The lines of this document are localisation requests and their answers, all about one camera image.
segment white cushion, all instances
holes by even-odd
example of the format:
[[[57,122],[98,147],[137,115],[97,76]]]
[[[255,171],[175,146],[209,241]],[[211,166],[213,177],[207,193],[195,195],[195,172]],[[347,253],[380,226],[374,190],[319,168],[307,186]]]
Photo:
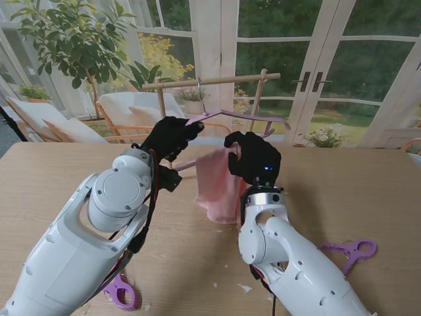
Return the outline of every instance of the white cushion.
[[[158,95],[153,92],[109,93],[102,95],[98,101],[114,125],[144,126],[136,119],[129,107],[160,109]],[[172,111],[177,114],[177,117],[185,118],[171,94],[164,93],[164,102],[166,111]]]
[[[154,126],[161,120],[161,110],[152,109],[150,107],[129,107],[139,121],[140,126]],[[165,111],[168,117],[179,117],[174,111]]]
[[[65,122],[67,122],[67,118],[65,118],[54,106],[48,103],[20,101],[11,97],[8,97],[7,101],[12,103],[15,111],[36,133],[43,134],[54,140],[60,140],[43,121],[48,120],[54,124],[65,124]]]
[[[56,124],[44,120],[46,125],[64,142],[71,143],[107,143],[107,141],[92,128],[76,118]]]

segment wooden drying rack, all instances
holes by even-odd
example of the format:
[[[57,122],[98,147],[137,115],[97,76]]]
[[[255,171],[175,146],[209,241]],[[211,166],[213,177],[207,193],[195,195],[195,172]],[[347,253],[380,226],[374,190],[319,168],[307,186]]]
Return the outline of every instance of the wooden drying rack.
[[[268,80],[277,80],[281,78],[280,73],[268,74],[266,69],[262,69],[260,74],[254,74],[249,76],[235,76],[235,77],[223,77],[223,78],[211,78],[200,80],[201,86],[206,86],[209,84],[231,84],[234,82],[247,82],[247,81],[259,81],[257,84],[256,95],[253,101],[253,108],[251,110],[251,115],[256,115],[257,110],[259,109],[260,98],[262,97],[264,84]],[[181,88],[181,87],[194,87],[197,86],[197,80],[186,80],[186,81],[174,81],[174,82],[161,82],[161,78],[156,77],[154,84],[143,84],[143,90],[156,89],[158,93],[159,107],[161,109],[161,116],[165,117],[165,103],[164,103],[164,89],[166,88]],[[254,121],[251,121],[250,131],[253,129]]]

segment hook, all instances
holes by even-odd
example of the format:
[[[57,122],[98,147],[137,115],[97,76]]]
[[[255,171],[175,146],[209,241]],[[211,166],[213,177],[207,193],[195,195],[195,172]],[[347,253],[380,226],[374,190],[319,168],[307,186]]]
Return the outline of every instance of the hook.
[[[200,101],[202,101],[203,115],[207,116],[207,115],[209,115],[209,113],[206,112],[205,102],[203,101],[202,92],[200,91],[200,77],[199,76],[197,77],[197,87],[199,88],[199,98],[200,98]]]

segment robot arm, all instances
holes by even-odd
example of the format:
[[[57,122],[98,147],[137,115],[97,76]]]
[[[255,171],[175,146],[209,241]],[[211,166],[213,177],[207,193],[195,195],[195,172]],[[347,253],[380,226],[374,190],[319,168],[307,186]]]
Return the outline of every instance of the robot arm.
[[[128,264],[146,239],[159,189],[172,192],[181,180],[176,171],[158,164],[164,158],[175,160],[204,128],[201,122],[186,126],[187,121],[165,117],[140,147],[134,144],[112,168],[79,185],[30,252],[0,316],[70,315]],[[149,188],[151,201],[146,206]],[[82,224],[80,213],[88,200],[87,216],[97,231],[125,228],[117,240]]]
[[[291,226],[281,190],[252,188],[245,200],[241,256],[292,315],[371,315],[339,268]],[[258,223],[262,213],[272,216]]]
[[[282,191],[274,187],[281,164],[278,150],[251,132],[235,132],[224,145],[234,142],[241,158],[230,154],[230,172],[253,185],[241,199],[239,250],[244,262],[294,316],[371,315],[343,273],[290,225]],[[257,217],[263,213],[269,218],[260,223]]]
[[[150,160],[147,152],[128,149],[111,169],[79,185],[29,254],[1,316],[70,315],[101,287],[147,218]],[[82,224],[88,200],[88,219],[97,230],[127,226],[119,239],[108,240]]]

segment yellow foliage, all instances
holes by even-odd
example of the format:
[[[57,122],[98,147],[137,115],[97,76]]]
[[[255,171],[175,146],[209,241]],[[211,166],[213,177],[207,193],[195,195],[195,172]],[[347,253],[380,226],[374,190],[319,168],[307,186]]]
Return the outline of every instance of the yellow foliage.
[[[245,93],[244,90],[239,89],[237,86],[237,91],[234,93],[235,97],[247,97],[248,95]],[[234,112],[243,114],[247,112],[247,109],[250,105],[250,100],[234,100]]]
[[[154,34],[145,35],[144,33],[139,33],[138,35],[143,60],[148,69],[160,65],[162,77],[169,77],[174,80],[183,80],[184,74],[194,69],[192,64],[183,66],[177,58],[168,53],[169,49],[174,47],[170,38],[164,38]]]

